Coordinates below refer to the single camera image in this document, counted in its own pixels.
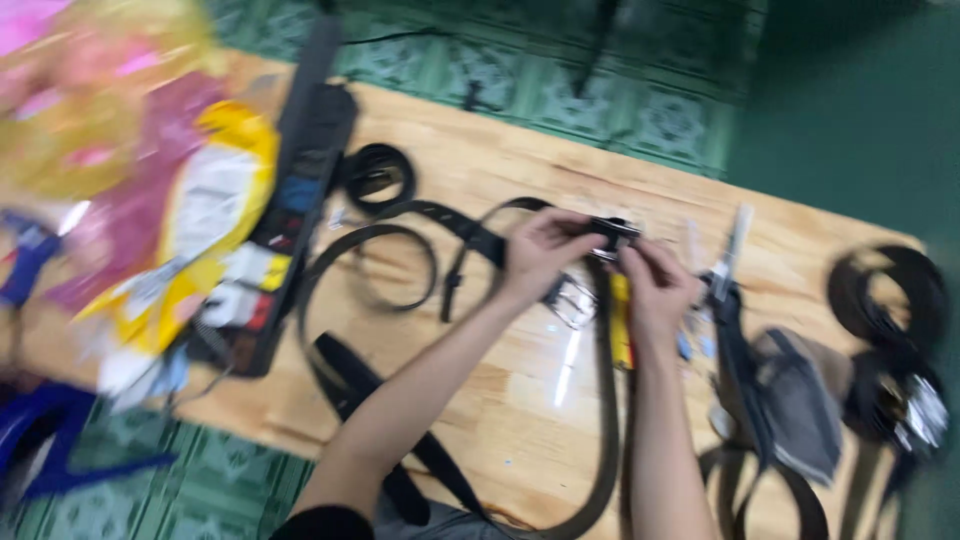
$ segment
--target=yellow plastic bag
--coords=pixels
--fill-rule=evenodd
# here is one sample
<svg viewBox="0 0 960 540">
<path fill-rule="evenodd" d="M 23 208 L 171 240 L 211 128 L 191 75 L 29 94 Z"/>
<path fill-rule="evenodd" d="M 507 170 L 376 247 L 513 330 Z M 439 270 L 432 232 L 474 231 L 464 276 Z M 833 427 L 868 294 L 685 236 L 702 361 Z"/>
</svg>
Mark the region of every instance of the yellow plastic bag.
<svg viewBox="0 0 960 540">
<path fill-rule="evenodd" d="M 197 125 L 210 136 L 180 169 L 156 268 L 108 289 L 75 318 L 106 315 L 125 354 L 153 357 L 170 345 L 222 278 L 223 257 L 250 235 L 273 192 L 278 137 L 263 116 L 222 101 Z"/>
<path fill-rule="evenodd" d="M 72 200 L 120 183 L 146 93 L 219 61 L 194 0 L 76 0 L 0 58 L 0 182 Z"/>
</svg>

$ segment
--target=hand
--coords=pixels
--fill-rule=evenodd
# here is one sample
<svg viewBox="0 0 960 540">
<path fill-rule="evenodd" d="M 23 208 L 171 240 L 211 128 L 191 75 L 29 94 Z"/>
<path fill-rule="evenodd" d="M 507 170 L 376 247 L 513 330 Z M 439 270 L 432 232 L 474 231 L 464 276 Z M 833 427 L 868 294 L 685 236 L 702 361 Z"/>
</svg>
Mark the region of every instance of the hand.
<svg viewBox="0 0 960 540">
<path fill-rule="evenodd" d="M 630 337 L 639 356 L 672 359 L 680 320 L 700 293 L 700 281 L 657 242 L 639 240 L 619 251 L 620 268 L 630 281 Z"/>
<path fill-rule="evenodd" d="M 526 309 L 546 295 L 560 271 L 606 243 L 602 234 L 579 234 L 590 216 L 547 208 L 507 239 L 507 264 L 500 294 Z"/>
</svg>

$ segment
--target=black sleeve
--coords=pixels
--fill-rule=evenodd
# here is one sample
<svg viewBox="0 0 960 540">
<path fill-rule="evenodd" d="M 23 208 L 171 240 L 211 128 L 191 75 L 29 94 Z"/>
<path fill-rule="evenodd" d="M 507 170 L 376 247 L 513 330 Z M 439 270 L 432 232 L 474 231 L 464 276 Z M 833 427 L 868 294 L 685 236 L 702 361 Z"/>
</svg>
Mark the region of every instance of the black sleeve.
<svg viewBox="0 0 960 540">
<path fill-rule="evenodd" d="M 317 506 L 287 520 L 270 540 L 373 540 L 373 526 L 345 506 Z"/>
</svg>

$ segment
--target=wooden table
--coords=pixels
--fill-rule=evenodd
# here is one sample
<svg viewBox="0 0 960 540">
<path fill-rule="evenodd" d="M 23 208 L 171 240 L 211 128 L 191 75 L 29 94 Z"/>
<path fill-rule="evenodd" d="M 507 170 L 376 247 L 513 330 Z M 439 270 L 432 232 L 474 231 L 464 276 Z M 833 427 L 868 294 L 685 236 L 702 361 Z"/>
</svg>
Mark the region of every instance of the wooden table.
<svg viewBox="0 0 960 540">
<path fill-rule="evenodd" d="M 273 102 L 278 109 L 292 66 L 235 52 L 228 52 L 228 58 L 234 89 L 257 75 L 280 75 L 284 88 L 277 90 Z M 537 196 L 561 207 L 633 217 L 644 223 L 649 235 L 675 243 L 681 254 L 688 251 L 687 221 L 692 220 L 701 240 L 701 264 L 709 265 L 720 253 L 736 206 L 753 205 L 754 225 L 736 272 L 745 291 L 748 333 L 783 325 L 854 352 L 860 344 L 839 326 L 825 302 L 831 262 L 864 242 L 920 245 L 913 237 L 848 217 L 382 88 L 352 84 L 350 90 L 362 112 L 351 149 L 370 142 L 395 145 L 419 173 L 421 198 L 469 215 L 479 216 L 513 197 Z M 506 211 L 492 228 L 506 231 L 524 217 L 521 210 Z M 457 245 L 453 236 L 416 218 L 410 223 L 434 240 L 445 269 Z M 317 250 L 342 231 L 322 226 Z M 399 295 L 410 298 L 411 289 L 419 291 L 420 285 L 414 283 L 423 280 L 424 263 L 408 248 L 402 241 L 385 239 L 371 249 L 374 286 L 398 300 Z M 690 257 L 683 258 L 690 263 Z M 458 298 L 460 315 L 482 299 L 491 275 L 479 257 L 468 260 Z M 44 276 L 46 283 L 51 280 Z M 324 278 L 311 307 L 308 327 L 313 335 L 335 331 L 381 374 L 389 375 L 446 331 L 438 321 L 437 295 L 414 312 L 384 313 L 355 294 L 356 280 L 349 258 L 342 258 Z M 26 323 L 29 369 L 88 387 L 95 383 L 95 363 L 78 365 L 73 359 L 77 345 L 65 330 L 63 315 L 34 301 Z M 536 527 L 571 515 L 585 499 L 595 473 L 599 428 L 591 331 L 571 338 L 572 332 L 549 311 L 532 308 L 484 358 L 433 428 L 485 503 L 516 522 Z M 711 365 L 709 359 L 697 358 L 685 368 L 687 408 L 698 450 L 718 441 L 707 421 L 712 392 L 706 374 Z M 210 370 L 194 367 L 190 387 L 201 388 L 212 376 Z M 618 381 L 621 390 L 622 382 Z M 205 399 L 185 405 L 180 415 L 306 457 L 316 457 L 337 426 L 290 330 L 267 377 L 228 380 Z M 849 433 L 846 438 L 835 487 L 816 488 L 834 534 L 855 456 L 855 441 Z M 420 469 L 418 463 L 409 466 Z M 432 478 L 414 477 L 428 496 L 451 501 Z M 588 537 L 617 537 L 617 505 L 614 497 Z M 778 478 L 762 481 L 748 523 L 753 538 L 796 537 L 796 510 Z"/>
</svg>

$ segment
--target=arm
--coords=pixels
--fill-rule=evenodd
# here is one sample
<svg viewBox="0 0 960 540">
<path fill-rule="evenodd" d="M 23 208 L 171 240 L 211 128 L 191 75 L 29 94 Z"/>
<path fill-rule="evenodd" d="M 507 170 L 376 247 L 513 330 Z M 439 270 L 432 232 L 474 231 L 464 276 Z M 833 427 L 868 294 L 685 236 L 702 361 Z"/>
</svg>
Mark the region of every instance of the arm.
<svg viewBox="0 0 960 540">
<path fill-rule="evenodd" d="M 507 245 L 500 290 L 357 408 L 324 449 L 292 514 L 339 504 L 372 518 L 384 477 L 430 429 L 493 342 L 546 294 L 563 267 L 604 243 L 598 234 L 565 232 L 569 224 L 588 220 L 576 212 L 545 209 L 518 228 Z"/>
<path fill-rule="evenodd" d="M 700 285 L 666 248 L 646 240 L 621 250 L 619 260 L 631 283 L 636 358 L 634 538 L 712 540 L 707 493 L 675 366 L 677 329 Z"/>
</svg>

